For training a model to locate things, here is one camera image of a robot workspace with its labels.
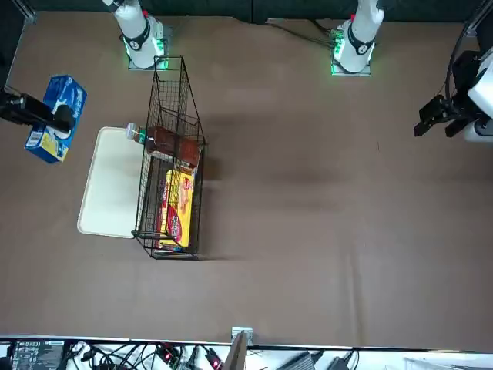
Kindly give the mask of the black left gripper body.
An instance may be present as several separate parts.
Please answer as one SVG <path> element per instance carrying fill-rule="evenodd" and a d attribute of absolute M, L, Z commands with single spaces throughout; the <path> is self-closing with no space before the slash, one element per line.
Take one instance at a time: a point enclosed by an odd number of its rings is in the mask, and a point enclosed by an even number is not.
<path fill-rule="evenodd" d="M 479 51 L 466 50 L 451 65 L 455 91 L 450 93 L 449 88 L 445 88 L 448 96 L 446 107 L 448 114 L 463 124 L 470 123 L 478 115 L 478 108 L 468 96 L 468 90 L 476 79 L 480 61 Z"/>

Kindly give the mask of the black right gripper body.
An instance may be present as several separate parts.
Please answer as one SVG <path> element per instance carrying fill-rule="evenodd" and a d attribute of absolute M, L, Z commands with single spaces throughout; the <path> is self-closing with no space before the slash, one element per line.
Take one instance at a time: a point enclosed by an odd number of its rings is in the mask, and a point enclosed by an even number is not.
<path fill-rule="evenodd" d="M 11 123 L 25 125 L 19 110 L 23 105 L 23 93 L 4 86 L 1 88 L 1 118 Z"/>

